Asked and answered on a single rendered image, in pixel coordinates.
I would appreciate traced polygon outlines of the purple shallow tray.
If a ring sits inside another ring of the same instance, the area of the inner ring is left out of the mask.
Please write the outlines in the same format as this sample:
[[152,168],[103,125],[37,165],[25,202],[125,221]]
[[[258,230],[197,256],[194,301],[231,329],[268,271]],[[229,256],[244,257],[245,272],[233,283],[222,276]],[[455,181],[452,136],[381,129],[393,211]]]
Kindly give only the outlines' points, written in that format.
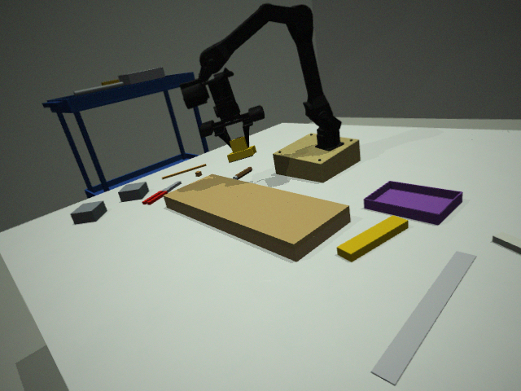
[[363,199],[364,209],[439,225],[461,203],[462,191],[389,181]]

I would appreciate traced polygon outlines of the tan rectangular wooden panel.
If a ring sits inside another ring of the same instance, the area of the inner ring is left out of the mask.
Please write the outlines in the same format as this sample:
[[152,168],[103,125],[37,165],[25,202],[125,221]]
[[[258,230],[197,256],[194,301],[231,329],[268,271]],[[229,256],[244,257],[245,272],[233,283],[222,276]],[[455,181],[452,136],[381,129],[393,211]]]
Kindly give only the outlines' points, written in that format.
[[351,222],[349,205],[215,174],[164,200],[168,209],[296,262]]

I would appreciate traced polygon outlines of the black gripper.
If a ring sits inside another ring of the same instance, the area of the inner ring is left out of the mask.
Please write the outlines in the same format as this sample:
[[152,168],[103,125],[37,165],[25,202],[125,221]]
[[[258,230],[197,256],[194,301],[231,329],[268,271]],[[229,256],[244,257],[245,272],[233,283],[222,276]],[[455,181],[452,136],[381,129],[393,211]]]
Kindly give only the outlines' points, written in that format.
[[246,139],[247,146],[249,147],[249,128],[253,125],[253,121],[259,121],[265,118],[263,107],[256,106],[254,108],[249,108],[248,113],[240,115],[237,103],[234,98],[234,94],[232,94],[228,98],[214,101],[214,103],[216,105],[221,121],[215,123],[212,120],[202,123],[202,125],[199,128],[201,137],[204,138],[210,136],[214,131],[215,137],[220,137],[231,148],[231,139],[228,135],[226,126],[242,122],[244,136]]

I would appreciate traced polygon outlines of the brown hexagonal wooden handle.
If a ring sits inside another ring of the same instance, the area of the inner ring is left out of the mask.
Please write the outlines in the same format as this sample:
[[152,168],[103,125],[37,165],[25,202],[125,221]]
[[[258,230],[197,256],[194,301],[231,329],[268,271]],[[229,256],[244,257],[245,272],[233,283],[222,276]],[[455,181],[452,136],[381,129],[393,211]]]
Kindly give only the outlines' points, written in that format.
[[241,171],[240,173],[236,174],[233,179],[240,179],[241,177],[243,177],[244,175],[250,173],[252,171],[252,167],[248,167],[246,168],[245,170]]

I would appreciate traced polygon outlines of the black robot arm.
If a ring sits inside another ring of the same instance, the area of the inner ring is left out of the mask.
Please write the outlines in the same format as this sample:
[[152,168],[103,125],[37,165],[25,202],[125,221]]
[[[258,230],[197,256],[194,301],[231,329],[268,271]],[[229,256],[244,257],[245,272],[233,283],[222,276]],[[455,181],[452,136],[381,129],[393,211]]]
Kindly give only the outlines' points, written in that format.
[[[305,5],[280,7],[263,4],[227,38],[203,51],[200,56],[199,78],[179,84],[188,110],[208,103],[210,97],[207,84],[214,101],[233,94],[228,77],[234,73],[227,68],[223,72],[219,71],[232,54],[269,21],[286,24],[296,44],[308,94],[307,102],[303,103],[305,115],[318,126],[315,147],[332,151],[344,145],[339,138],[342,122],[333,117],[331,107],[322,92],[312,44],[313,13]],[[212,74],[215,78],[208,80]]]

